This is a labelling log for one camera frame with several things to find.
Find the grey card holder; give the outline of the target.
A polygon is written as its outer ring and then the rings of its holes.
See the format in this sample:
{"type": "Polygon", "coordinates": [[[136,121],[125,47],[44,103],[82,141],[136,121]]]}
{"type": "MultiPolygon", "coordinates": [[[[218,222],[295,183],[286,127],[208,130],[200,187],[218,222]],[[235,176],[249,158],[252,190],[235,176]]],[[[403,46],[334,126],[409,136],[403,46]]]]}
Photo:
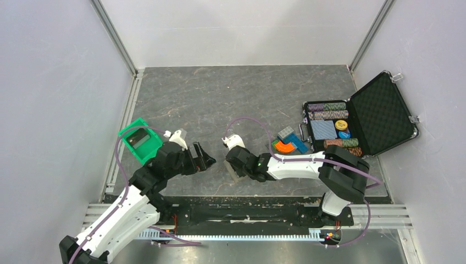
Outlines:
{"type": "Polygon", "coordinates": [[[228,174],[231,176],[234,184],[237,184],[241,180],[241,178],[238,176],[238,174],[235,172],[235,170],[233,169],[233,167],[231,166],[231,164],[228,161],[223,161],[223,164],[224,164],[228,174]]]}

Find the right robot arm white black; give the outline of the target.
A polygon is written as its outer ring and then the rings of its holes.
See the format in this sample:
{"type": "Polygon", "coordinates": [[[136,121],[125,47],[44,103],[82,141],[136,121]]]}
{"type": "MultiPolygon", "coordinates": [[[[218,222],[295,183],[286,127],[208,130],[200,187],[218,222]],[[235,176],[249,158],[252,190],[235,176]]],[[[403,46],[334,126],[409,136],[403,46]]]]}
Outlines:
{"type": "Polygon", "coordinates": [[[239,177],[258,182],[283,179],[320,180],[329,191],[323,195],[317,210],[324,224],[334,223],[343,209],[364,200],[370,166],[336,145],[309,155],[254,155],[242,146],[235,146],[226,161],[239,177]]]}

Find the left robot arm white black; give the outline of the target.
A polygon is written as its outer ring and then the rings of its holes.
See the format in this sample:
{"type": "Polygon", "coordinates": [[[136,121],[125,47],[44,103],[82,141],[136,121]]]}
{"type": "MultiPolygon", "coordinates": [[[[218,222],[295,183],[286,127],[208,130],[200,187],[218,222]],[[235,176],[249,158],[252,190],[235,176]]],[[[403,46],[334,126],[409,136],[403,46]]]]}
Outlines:
{"type": "Polygon", "coordinates": [[[116,255],[142,231],[168,223],[173,204],[160,192],[177,175],[206,171],[216,160],[198,142],[193,150],[165,142],[140,169],[108,209],[76,237],[59,243],[62,263],[111,263],[116,255]]]}

